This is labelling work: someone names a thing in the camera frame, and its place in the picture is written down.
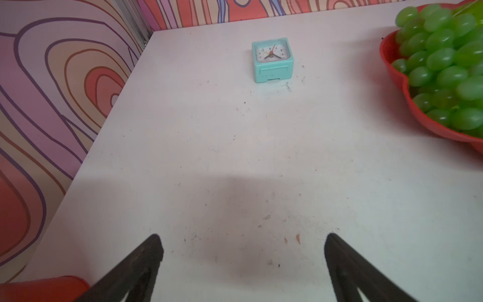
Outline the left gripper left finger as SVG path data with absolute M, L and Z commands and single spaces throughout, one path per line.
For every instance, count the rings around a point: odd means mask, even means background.
M 150 301 L 164 248 L 152 234 L 77 301 Z

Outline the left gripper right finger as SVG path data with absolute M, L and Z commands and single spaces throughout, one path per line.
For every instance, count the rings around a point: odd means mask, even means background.
M 361 293 L 369 301 L 416 301 L 337 234 L 328 234 L 324 253 L 337 301 L 361 301 Z

